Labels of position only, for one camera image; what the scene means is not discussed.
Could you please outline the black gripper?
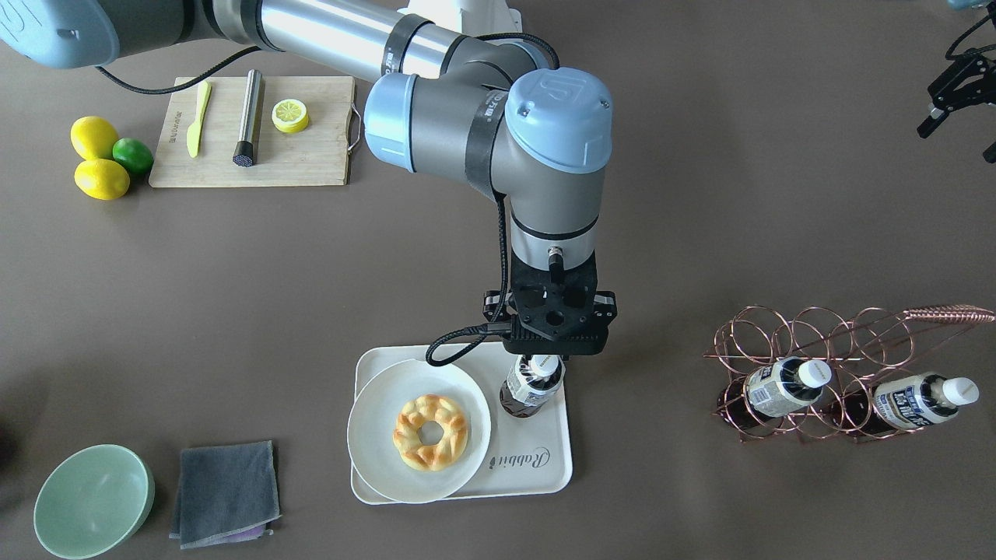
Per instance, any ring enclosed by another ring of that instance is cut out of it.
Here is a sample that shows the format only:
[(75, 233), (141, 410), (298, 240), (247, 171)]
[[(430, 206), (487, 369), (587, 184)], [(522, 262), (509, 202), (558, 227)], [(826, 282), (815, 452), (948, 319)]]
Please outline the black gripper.
[(607, 344), (611, 292), (598, 291), (595, 255), (565, 271), (510, 261), (515, 317), (503, 347), (516, 355), (597, 355)]

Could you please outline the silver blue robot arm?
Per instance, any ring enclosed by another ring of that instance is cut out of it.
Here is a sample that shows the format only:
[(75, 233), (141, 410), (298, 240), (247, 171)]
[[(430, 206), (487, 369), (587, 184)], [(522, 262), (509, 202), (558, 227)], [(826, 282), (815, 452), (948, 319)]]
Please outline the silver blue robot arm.
[(509, 353), (595, 355), (615, 319), (595, 227), (613, 102), (535, 37), (473, 37), (366, 1), (4, 1), (2, 39), (51, 68), (103, 67), (188, 41), (298, 54), (371, 84), (364, 138), (385, 163), (466, 182), (499, 207), (503, 283), (487, 323)]

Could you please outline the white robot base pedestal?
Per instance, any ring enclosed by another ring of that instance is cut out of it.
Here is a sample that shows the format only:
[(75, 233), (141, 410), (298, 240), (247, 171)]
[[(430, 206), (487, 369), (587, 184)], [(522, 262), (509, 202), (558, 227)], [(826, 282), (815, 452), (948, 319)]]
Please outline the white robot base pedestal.
[(409, 1), (398, 13), (413, 13), (470, 36), (523, 31), (520, 12), (510, 8), (507, 1)]

